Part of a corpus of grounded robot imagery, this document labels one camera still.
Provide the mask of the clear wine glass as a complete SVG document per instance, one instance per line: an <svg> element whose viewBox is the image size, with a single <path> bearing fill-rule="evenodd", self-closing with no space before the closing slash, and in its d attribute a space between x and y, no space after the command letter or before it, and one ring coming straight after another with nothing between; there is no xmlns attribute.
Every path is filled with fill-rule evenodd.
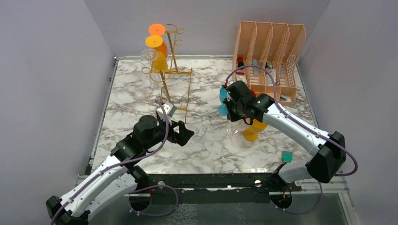
<svg viewBox="0 0 398 225"><path fill-rule="evenodd" d="M238 120L235 122L232 122L230 120L227 121L226 125L226 134L227 135L234 135L237 134L240 130L241 124L243 123L243 120Z"/></svg>
<svg viewBox="0 0 398 225"><path fill-rule="evenodd" d="M148 63L148 65L142 69L142 73L148 75L150 87L154 90L161 89L163 87L163 84L161 83L161 75L159 73L152 72L153 63L159 56L158 51L153 48L147 48L142 51L140 56L142 60Z"/></svg>

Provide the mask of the clear front wine glass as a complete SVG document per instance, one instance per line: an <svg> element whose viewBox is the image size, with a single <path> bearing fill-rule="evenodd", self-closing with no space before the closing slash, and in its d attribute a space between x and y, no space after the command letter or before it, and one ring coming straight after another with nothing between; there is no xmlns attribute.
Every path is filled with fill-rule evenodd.
<svg viewBox="0 0 398 225"><path fill-rule="evenodd" d="M227 121L226 125L226 134L227 135L234 135L237 134L240 130L241 124L243 123L243 120L238 120L235 122L232 122L230 120Z"/></svg>

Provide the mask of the blue plastic wine glass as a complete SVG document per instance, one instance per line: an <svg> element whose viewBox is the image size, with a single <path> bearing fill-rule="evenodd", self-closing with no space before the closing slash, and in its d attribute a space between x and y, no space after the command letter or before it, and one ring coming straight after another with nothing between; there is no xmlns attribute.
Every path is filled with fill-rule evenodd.
<svg viewBox="0 0 398 225"><path fill-rule="evenodd" d="M218 107L218 113L221 116L227 116L228 115L228 110L227 110L227 106L224 103L224 100L227 98L227 91L221 87L220 91L219 91L219 100L221 102L220 106Z"/></svg>

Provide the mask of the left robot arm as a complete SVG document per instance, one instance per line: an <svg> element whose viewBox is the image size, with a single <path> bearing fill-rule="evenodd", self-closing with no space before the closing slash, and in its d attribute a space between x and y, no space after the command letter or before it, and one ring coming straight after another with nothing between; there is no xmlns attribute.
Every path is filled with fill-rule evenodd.
<svg viewBox="0 0 398 225"><path fill-rule="evenodd" d="M193 135L182 121L166 123L159 116L142 116L84 181L61 197L51 196L46 201L51 224L87 225L116 198L143 192L149 185L148 174L137 163L152 154L149 149L157 144L162 147L166 141L184 146Z"/></svg>

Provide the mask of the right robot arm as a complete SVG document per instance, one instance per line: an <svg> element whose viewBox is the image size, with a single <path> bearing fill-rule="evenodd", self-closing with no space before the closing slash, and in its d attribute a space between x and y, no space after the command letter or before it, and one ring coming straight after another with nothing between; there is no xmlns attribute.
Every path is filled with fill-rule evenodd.
<svg viewBox="0 0 398 225"><path fill-rule="evenodd" d="M224 100L228 120L235 122L245 118L264 122L272 126L302 146L312 159L304 159L279 166L271 177L271 186L278 191L284 190L297 180L315 179L328 183L346 160L344 136L335 132L330 134L304 122L288 112L279 103L267 95L257 97L243 81L232 83L226 88Z"/></svg>

